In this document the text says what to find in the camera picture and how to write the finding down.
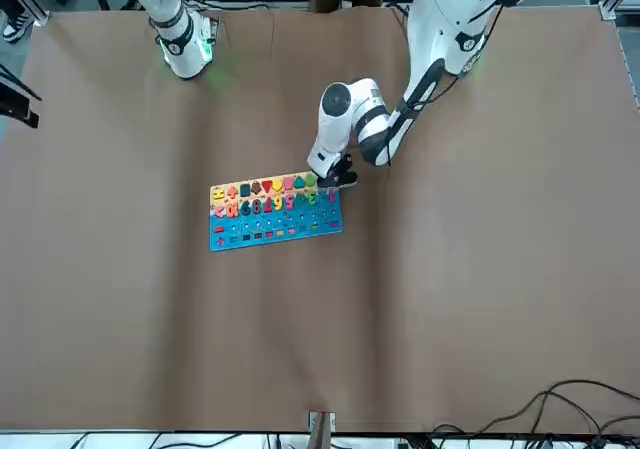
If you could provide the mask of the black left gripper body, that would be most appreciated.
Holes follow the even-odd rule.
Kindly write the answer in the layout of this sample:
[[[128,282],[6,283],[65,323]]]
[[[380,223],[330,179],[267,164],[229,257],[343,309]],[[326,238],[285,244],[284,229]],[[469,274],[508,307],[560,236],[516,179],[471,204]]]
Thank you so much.
[[[345,153],[335,164],[331,166],[327,176],[341,177],[343,174],[348,173],[352,166],[352,156],[349,153]]]

